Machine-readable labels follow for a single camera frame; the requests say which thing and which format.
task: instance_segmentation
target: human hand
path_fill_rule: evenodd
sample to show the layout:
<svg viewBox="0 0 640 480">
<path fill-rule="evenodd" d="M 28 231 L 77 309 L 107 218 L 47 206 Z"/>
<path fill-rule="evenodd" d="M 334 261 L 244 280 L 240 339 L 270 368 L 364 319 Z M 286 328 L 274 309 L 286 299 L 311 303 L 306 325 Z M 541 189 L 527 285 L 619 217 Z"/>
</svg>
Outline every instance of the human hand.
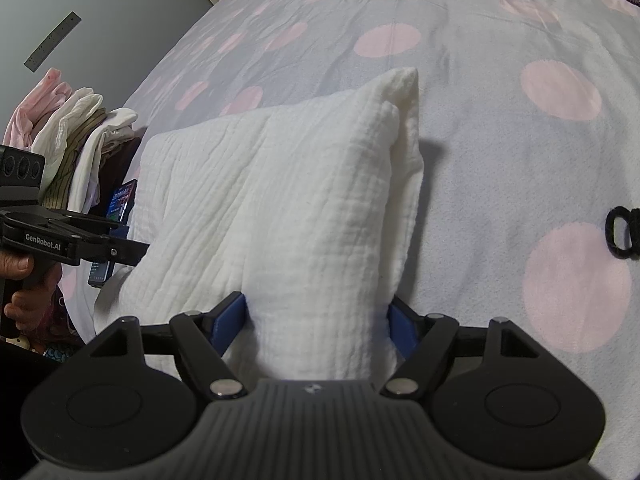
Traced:
<svg viewBox="0 0 640 480">
<path fill-rule="evenodd" d="M 0 278 L 23 280 L 32 270 L 33 256 L 0 250 Z M 40 283 L 12 295 L 11 303 L 4 306 L 4 314 L 15 321 L 15 327 L 20 332 L 37 328 L 61 278 L 62 266 L 55 264 L 47 271 Z"/>
</svg>

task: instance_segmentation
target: metal screw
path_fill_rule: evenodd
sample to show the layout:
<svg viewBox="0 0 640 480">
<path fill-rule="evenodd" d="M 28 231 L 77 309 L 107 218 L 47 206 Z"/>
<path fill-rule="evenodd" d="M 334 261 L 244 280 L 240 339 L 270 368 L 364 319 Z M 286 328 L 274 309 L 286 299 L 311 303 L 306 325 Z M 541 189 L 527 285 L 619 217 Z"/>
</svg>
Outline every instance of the metal screw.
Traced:
<svg viewBox="0 0 640 480">
<path fill-rule="evenodd" d="M 418 391 L 418 383 L 413 379 L 398 377 L 388 381 L 385 388 L 394 395 L 409 395 Z"/>
<path fill-rule="evenodd" d="M 242 383 L 235 379 L 218 379 L 209 385 L 209 389 L 219 397 L 231 397 L 242 391 Z"/>
</svg>

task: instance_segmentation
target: bedsheet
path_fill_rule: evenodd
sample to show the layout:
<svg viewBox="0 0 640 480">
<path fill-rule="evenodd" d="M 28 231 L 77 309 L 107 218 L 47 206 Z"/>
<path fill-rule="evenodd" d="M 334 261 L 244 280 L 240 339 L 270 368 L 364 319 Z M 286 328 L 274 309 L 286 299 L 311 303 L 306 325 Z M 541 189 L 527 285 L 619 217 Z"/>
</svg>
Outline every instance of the bedsheet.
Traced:
<svg viewBox="0 0 640 480">
<path fill-rule="evenodd" d="M 602 398 L 594 465 L 629 480 L 640 264 L 610 256 L 603 227 L 640 205 L 639 56 L 625 0 L 221 0 L 126 103 L 147 128 L 128 178 L 158 133 L 417 67 L 426 171 L 400 297 L 519 323 Z M 76 316 L 86 274 L 63 279 Z"/>
</svg>

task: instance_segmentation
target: camera lens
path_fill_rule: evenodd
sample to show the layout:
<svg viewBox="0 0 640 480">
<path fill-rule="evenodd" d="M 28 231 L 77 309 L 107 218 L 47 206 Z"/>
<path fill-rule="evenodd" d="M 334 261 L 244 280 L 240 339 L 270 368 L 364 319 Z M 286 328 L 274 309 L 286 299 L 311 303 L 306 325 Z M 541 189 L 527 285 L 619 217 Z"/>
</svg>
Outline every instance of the camera lens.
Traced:
<svg viewBox="0 0 640 480">
<path fill-rule="evenodd" d="M 2 166 L 2 171 L 4 172 L 4 176 L 10 176 L 14 172 L 15 168 L 15 159 L 12 156 L 8 156 L 4 160 L 4 165 Z"/>
<path fill-rule="evenodd" d="M 27 176 L 27 174 L 29 173 L 29 160 L 27 159 L 27 157 L 23 157 L 20 159 L 20 162 L 18 162 L 18 178 L 22 179 L 25 178 Z"/>
<path fill-rule="evenodd" d="M 40 176 L 40 163 L 34 162 L 31 167 L 31 178 L 38 178 Z"/>
</svg>

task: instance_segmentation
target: pink cloth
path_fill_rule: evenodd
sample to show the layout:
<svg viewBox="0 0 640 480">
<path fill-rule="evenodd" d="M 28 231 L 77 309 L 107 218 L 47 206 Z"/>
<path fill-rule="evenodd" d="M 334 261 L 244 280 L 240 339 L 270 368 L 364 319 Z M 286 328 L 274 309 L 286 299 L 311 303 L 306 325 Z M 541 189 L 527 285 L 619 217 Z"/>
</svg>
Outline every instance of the pink cloth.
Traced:
<svg viewBox="0 0 640 480">
<path fill-rule="evenodd" d="M 71 95 L 71 86 L 60 82 L 62 72 L 50 68 L 15 109 L 4 133 L 5 146 L 27 150 L 33 143 L 33 125 L 46 114 L 60 108 Z"/>
</svg>

